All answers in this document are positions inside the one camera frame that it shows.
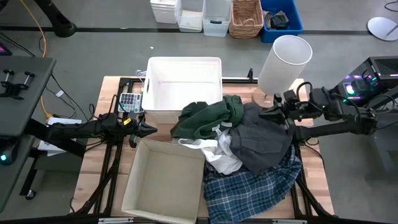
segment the wooden platform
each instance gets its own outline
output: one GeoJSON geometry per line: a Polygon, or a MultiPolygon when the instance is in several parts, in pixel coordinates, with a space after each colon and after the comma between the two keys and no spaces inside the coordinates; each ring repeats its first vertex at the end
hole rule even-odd
{"type": "MultiPolygon", "coordinates": [[[[99,94],[98,103],[96,107],[96,115],[107,113],[110,107],[111,99],[114,94],[117,94],[119,79],[121,77],[104,77],[101,92],[99,94]]],[[[302,83],[302,79],[296,79],[291,88],[298,86],[302,83]]],[[[135,83],[133,86],[134,93],[141,92],[141,84],[135,83]]],[[[257,84],[224,84],[223,93],[224,95],[239,95],[242,98],[243,103],[249,103],[253,100],[253,93],[257,89],[257,84]]],[[[262,96],[254,95],[256,101],[262,96]]],[[[300,99],[302,101],[308,100],[308,96],[305,92],[305,88],[300,90],[300,99]]],[[[268,101],[272,102],[272,98],[267,97],[265,100],[266,104],[268,101]]],[[[158,132],[148,136],[148,139],[156,141],[171,142],[170,129],[174,126],[173,124],[155,124],[151,122],[151,118],[146,118],[147,124],[158,128],[158,132]]],[[[312,119],[305,119],[300,123],[304,126],[312,126],[312,119]]],[[[116,191],[114,195],[114,202],[112,207],[113,217],[126,217],[128,214],[121,212],[121,204],[123,201],[124,191],[126,190],[127,180],[131,170],[132,163],[134,161],[135,149],[132,149],[128,143],[129,138],[125,138],[123,152],[121,156],[121,163],[119,166],[118,181],[116,184],[116,191]]],[[[90,139],[89,143],[98,141],[97,139],[90,139]]],[[[79,179],[76,185],[75,195],[72,202],[72,207],[77,210],[83,206],[88,200],[94,189],[98,186],[100,180],[101,168],[104,160],[106,145],[100,145],[85,154],[83,163],[81,165],[81,171],[79,179]]],[[[317,154],[312,152],[306,147],[301,147],[302,162],[304,165],[305,176],[307,179],[308,188],[317,200],[322,204],[323,208],[329,213],[333,214],[333,206],[331,204],[328,183],[326,180],[325,171],[323,169],[322,160],[317,154]]],[[[304,212],[303,197],[300,189],[298,189],[298,199],[300,209],[304,212]]],[[[101,211],[106,205],[108,197],[108,187],[104,191],[103,202],[101,211]]],[[[202,197],[200,206],[198,209],[198,218],[208,217],[208,210],[205,199],[202,197]]],[[[283,201],[278,203],[273,209],[257,215],[253,218],[294,218],[294,211],[292,206],[292,197],[288,193],[283,201]]]]}

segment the green sweater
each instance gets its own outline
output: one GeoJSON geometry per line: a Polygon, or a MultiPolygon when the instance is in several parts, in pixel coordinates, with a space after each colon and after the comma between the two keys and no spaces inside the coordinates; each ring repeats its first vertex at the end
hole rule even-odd
{"type": "Polygon", "coordinates": [[[240,96],[224,96],[223,100],[212,105],[205,102],[190,103],[178,117],[178,123],[170,130],[173,138],[214,139],[217,125],[220,131],[227,127],[221,122],[239,124],[243,117],[243,104],[240,96]]]}

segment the wicker basket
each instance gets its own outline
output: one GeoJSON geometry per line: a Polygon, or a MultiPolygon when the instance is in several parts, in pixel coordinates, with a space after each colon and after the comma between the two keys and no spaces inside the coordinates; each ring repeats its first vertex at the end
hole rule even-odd
{"type": "Polygon", "coordinates": [[[248,39],[257,36],[264,27],[260,0],[233,0],[229,34],[233,38],[248,39]]]}

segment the yellow cable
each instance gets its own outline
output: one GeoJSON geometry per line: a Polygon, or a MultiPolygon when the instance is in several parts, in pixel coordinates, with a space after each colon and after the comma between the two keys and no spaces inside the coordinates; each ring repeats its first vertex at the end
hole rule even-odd
{"type": "MultiPolygon", "coordinates": [[[[24,5],[24,7],[26,8],[27,12],[30,14],[30,16],[33,18],[33,20],[35,21],[37,27],[40,30],[40,33],[42,34],[43,37],[43,43],[44,43],[44,50],[43,50],[43,57],[46,57],[46,53],[47,53],[47,41],[45,39],[42,27],[40,26],[39,22],[37,22],[36,17],[33,15],[33,13],[30,11],[29,7],[27,7],[27,5],[25,4],[24,0],[20,0],[22,5],[24,5]]],[[[42,108],[43,108],[43,112],[45,114],[45,117],[47,118],[46,121],[48,121],[50,118],[52,118],[53,116],[47,112],[47,110],[44,107],[44,101],[43,101],[43,96],[40,97],[40,103],[42,104],[42,108]]]]}

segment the blue bin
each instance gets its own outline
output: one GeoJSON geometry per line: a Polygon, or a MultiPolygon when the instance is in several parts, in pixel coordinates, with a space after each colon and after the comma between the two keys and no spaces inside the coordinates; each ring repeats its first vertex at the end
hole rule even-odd
{"type": "Polygon", "coordinates": [[[303,32],[303,25],[294,0],[261,0],[261,7],[263,11],[269,11],[273,15],[282,10],[289,19],[289,25],[285,30],[269,30],[264,21],[264,30],[261,34],[263,43],[273,43],[282,35],[299,35],[303,32]]]}

